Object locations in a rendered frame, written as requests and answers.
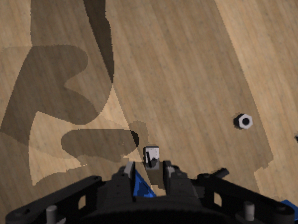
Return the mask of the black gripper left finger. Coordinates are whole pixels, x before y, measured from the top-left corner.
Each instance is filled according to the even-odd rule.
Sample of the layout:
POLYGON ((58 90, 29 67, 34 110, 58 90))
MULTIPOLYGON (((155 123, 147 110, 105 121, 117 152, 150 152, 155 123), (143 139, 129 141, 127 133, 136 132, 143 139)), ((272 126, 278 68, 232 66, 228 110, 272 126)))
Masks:
POLYGON ((102 206, 104 209, 133 202, 135 183, 135 161, 128 161, 111 180, 102 181, 96 175, 86 177, 11 211, 5 216, 5 224, 71 224, 102 206), (84 195, 86 205, 79 208, 84 195))

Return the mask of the blue three-compartment bin rack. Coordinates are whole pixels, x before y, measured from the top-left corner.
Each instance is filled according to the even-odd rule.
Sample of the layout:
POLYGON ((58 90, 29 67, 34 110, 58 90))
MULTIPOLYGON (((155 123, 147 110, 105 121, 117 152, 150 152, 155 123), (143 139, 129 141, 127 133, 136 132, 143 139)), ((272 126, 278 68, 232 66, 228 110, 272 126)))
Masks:
POLYGON ((294 210, 295 210, 295 224, 298 224, 298 207, 295 206, 294 204, 292 204, 290 201, 288 200, 284 200, 284 201, 281 201, 281 203, 284 203, 286 205, 289 205, 291 206, 294 210))

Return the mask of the blue and white eraser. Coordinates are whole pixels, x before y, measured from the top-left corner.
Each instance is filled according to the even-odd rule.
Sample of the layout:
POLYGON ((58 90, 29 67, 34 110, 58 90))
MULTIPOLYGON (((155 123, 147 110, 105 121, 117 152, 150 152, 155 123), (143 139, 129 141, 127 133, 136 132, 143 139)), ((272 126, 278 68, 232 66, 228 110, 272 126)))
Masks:
POLYGON ((142 176, 138 173, 137 170, 136 170, 136 183, 135 183, 134 195, 147 196, 147 197, 156 196, 156 194, 145 182, 145 180, 142 178, 142 176))

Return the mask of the black bolt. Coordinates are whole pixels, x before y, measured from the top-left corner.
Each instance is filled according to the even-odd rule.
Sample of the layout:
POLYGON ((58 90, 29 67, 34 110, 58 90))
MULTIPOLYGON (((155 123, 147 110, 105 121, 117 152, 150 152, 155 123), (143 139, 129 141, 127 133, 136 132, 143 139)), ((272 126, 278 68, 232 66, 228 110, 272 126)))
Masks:
POLYGON ((228 170, 226 168, 224 168, 221 171, 214 174, 214 176, 223 178, 223 177, 227 176, 228 174, 229 174, 228 170))

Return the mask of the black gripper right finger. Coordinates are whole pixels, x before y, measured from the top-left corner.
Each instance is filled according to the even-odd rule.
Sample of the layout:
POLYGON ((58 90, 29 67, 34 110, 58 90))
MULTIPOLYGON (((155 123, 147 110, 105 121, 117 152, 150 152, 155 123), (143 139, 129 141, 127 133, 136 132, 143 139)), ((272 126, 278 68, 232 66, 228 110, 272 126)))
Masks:
POLYGON ((189 179, 170 160, 163 161, 163 184, 166 195, 170 195, 169 201, 200 204, 243 224, 294 224, 295 221, 295 210, 284 203, 208 173, 189 179), (221 206, 214 203, 214 192, 221 197, 221 206))

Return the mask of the grey hex nut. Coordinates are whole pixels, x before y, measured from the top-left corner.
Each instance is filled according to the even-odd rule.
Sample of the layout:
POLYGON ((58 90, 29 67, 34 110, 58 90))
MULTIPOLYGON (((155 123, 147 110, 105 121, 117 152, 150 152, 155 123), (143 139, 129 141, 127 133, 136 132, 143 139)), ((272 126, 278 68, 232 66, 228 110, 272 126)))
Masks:
POLYGON ((238 117, 235 118, 236 126, 248 129, 250 126, 253 125, 252 122, 252 116, 249 116, 247 114, 240 114, 238 117))

